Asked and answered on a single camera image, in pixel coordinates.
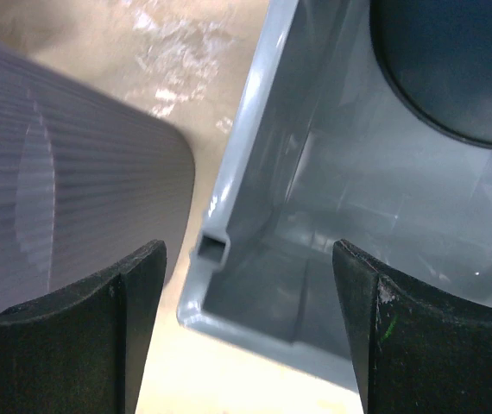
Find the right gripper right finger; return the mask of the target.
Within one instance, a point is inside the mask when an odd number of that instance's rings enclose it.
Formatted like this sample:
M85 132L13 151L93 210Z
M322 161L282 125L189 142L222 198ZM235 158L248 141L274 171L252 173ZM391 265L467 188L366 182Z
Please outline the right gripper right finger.
M340 240L334 279L366 413L492 413L492 308Z

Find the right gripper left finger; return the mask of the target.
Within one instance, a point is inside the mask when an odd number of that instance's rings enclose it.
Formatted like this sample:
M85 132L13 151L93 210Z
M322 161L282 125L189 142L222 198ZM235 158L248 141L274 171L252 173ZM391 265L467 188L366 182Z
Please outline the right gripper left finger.
M162 241L0 313L0 413L136 410L167 267Z

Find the grey slotted square bin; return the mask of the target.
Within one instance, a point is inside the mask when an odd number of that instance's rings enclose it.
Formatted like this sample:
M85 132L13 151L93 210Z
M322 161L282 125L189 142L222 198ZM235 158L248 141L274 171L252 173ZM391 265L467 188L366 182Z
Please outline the grey slotted square bin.
M0 44L0 312L152 240L173 271L194 176L174 126Z

